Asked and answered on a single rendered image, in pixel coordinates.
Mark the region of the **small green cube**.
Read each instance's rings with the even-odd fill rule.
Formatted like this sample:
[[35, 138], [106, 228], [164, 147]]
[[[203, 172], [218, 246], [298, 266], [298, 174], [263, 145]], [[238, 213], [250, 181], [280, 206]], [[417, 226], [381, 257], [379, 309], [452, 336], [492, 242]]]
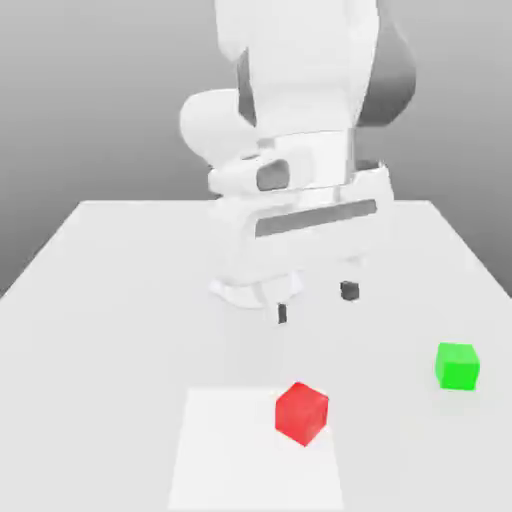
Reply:
[[441, 389], [474, 391], [480, 360], [472, 344], [441, 342], [435, 359], [435, 375]]

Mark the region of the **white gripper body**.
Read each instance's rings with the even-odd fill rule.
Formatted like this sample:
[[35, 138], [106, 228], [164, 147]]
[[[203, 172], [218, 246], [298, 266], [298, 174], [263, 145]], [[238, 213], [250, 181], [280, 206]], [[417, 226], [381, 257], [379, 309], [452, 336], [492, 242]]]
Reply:
[[365, 256], [387, 239], [393, 205], [388, 168], [364, 165], [346, 185], [306, 189], [288, 205], [254, 210], [239, 235], [238, 277], [252, 281]]

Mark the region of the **small red cube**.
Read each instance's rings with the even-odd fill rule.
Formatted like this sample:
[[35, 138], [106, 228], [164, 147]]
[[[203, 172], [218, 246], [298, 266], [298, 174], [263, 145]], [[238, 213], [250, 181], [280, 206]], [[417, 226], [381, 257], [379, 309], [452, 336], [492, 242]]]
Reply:
[[306, 447], [326, 426], [328, 408], [327, 395], [295, 382], [276, 399], [275, 429]]

